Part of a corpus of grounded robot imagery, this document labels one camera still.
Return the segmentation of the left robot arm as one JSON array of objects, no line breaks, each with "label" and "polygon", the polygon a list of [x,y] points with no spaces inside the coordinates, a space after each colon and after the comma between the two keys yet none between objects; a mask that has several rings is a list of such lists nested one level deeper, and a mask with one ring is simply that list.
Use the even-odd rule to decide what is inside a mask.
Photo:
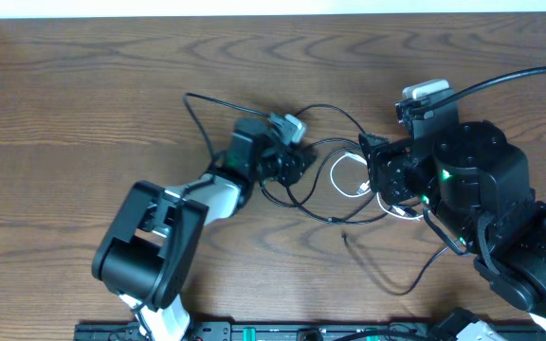
[{"label": "left robot arm", "polygon": [[92,275],[122,299],[147,340],[180,340],[191,324],[180,297],[203,228],[246,205],[255,184],[297,183],[315,161],[291,115],[240,118],[229,147],[181,186],[132,185],[97,248]]}]

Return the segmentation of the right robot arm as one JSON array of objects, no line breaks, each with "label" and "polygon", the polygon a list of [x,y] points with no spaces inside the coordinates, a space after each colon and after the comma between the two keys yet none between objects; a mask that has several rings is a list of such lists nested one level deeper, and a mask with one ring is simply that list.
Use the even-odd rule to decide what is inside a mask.
[{"label": "right robot arm", "polygon": [[530,186],[528,159],[492,122],[461,122],[446,103],[454,93],[409,87],[395,104],[408,138],[360,134],[370,185],[389,206],[418,199],[425,221],[439,221],[430,228],[455,253],[474,255],[496,295],[546,319],[546,204]]}]

